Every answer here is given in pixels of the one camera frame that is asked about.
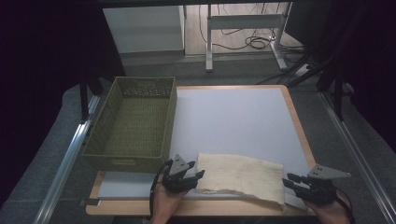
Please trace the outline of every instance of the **white tabletop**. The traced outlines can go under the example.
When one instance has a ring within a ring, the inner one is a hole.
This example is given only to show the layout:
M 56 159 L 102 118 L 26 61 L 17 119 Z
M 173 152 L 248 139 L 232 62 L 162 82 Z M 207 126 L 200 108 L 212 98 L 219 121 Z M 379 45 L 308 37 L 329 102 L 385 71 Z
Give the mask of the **white tabletop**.
M 170 157 L 179 154 L 185 161 L 197 161 L 200 152 L 282 163 L 284 176 L 310 170 L 280 88 L 177 90 Z M 193 168 L 187 175 L 195 172 Z M 98 197 L 147 198 L 153 177 L 106 172 Z M 206 196 L 191 190 L 186 197 Z

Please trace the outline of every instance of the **green plastic basket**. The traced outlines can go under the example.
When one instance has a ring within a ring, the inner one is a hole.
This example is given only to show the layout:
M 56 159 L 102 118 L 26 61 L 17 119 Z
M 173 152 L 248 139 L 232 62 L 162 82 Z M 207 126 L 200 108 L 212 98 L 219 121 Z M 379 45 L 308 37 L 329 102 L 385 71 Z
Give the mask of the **green plastic basket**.
M 157 173 L 169 160 L 174 77 L 116 77 L 82 156 L 96 170 Z

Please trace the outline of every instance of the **table leg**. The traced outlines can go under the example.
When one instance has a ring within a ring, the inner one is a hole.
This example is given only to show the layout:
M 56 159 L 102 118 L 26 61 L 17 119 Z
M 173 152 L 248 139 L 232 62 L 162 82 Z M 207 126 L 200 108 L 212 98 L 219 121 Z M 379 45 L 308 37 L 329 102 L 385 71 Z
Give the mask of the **table leg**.
M 207 5 L 207 39 L 206 39 L 206 72 L 213 71 L 213 53 L 212 53 L 212 6 Z

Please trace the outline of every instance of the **metal stand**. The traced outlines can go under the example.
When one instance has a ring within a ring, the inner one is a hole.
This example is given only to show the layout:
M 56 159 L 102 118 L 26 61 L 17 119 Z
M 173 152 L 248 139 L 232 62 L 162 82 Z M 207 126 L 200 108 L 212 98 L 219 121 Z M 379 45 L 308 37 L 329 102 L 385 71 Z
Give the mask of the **metal stand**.
M 279 42 L 289 16 L 290 5 L 288 2 L 282 14 L 238 16 L 212 16 L 211 5 L 207 5 L 206 72 L 213 71 L 212 30 L 256 28 L 278 28 L 275 41 L 271 40 L 270 44 L 280 70 L 286 71 L 288 67 L 279 51 Z

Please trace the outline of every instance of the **wire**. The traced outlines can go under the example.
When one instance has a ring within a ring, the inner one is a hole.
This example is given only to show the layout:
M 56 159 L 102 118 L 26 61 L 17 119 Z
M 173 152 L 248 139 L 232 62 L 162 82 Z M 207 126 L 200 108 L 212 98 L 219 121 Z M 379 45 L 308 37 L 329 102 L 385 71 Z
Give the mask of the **wire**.
M 346 196 L 346 199 L 349 202 L 349 205 L 347 205 L 341 198 L 339 198 L 338 196 L 335 196 L 335 201 L 338 202 L 345 210 L 349 219 L 349 223 L 350 224 L 355 224 L 355 217 L 353 216 L 353 210 L 352 210 L 352 201 L 350 201 L 349 197 L 347 196 L 347 194 L 342 191 L 339 188 L 336 188 L 337 190 L 339 190 L 341 193 L 344 194 L 344 196 Z
M 350 201 L 350 198 L 347 196 L 347 194 L 343 190 L 341 190 L 339 188 L 336 188 L 336 189 L 339 190 L 344 196 L 346 196 L 346 199 L 349 202 L 349 209 L 352 212 L 352 201 Z
M 201 37 L 202 37 L 202 39 L 205 41 L 205 43 L 207 43 L 207 41 L 206 41 L 205 38 L 204 38 L 204 33 L 202 32 L 202 24 L 201 24 L 201 5 L 199 5 L 198 8 L 199 8 L 199 9 L 198 9 L 198 14 L 199 14 L 199 18 L 198 18 L 198 19 L 199 19 L 199 30 L 200 30 L 200 32 L 201 32 Z M 267 46 L 270 44 L 271 40 L 270 40 L 270 39 L 267 39 L 267 38 L 264 38 L 264 37 L 255 36 L 256 32 L 257 32 L 257 29 L 255 29 L 255 30 L 253 31 L 253 34 L 252 34 L 250 37 L 247 37 L 247 38 L 245 39 L 245 46 L 240 47 L 240 48 L 229 48 L 229 47 L 226 47 L 226 46 L 223 46 L 223 45 L 220 45 L 220 44 L 212 44 L 212 45 L 213 45 L 213 46 L 218 46 L 218 47 L 221 47 L 221 48 L 225 48 L 225 49 L 231 49 L 231 50 L 244 49 L 244 48 L 247 48 L 247 47 L 249 47 L 249 46 L 251 46 L 251 47 L 254 48 L 254 49 L 265 49 L 265 47 L 267 47 Z M 258 44 L 258 43 L 261 43 L 262 46 L 257 47 L 257 46 L 254 45 L 254 44 Z
M 160 177 L 160 174 L 163 172 L 163 169 L 166 166 L 169 166 L 173 163 L 172 160 L 166 161 L 163 165 L 161 165 L 160 169 L 158 170 L 157 174 L 154 177 L 154 180 L 152 181 L 151 188 L 149 190 L 149 212 L 152 215 L 153 212 L 153 204 L 154 204 L 154 194 L 155 194 L 155 188 L 157 187 L 158 183 L 158 178 Z

